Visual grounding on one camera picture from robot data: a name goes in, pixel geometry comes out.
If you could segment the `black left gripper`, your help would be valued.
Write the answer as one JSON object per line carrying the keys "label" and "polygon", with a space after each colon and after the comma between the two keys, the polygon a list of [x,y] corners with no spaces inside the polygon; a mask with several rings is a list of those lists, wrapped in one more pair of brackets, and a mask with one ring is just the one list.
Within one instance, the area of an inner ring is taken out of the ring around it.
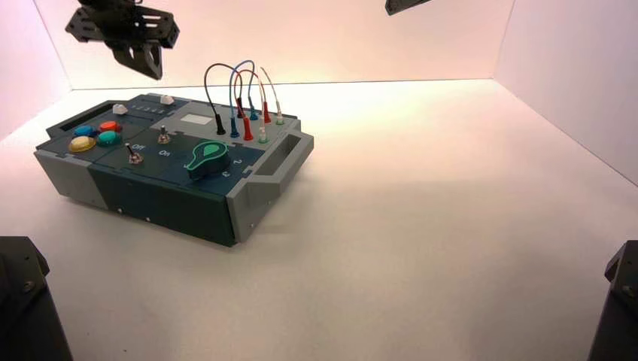
{"label": "black left gripper", "polygon": [[[174,47],[180,33],[173,14],[147,8],[141,1],[81,1],[65,30],[79,42],[150,44],[150,70],[156,80],[163,77],[161,47]],[[138,51],[128,45],[112,51],[122,66],[147,73],[144,53],[139,56]]]}

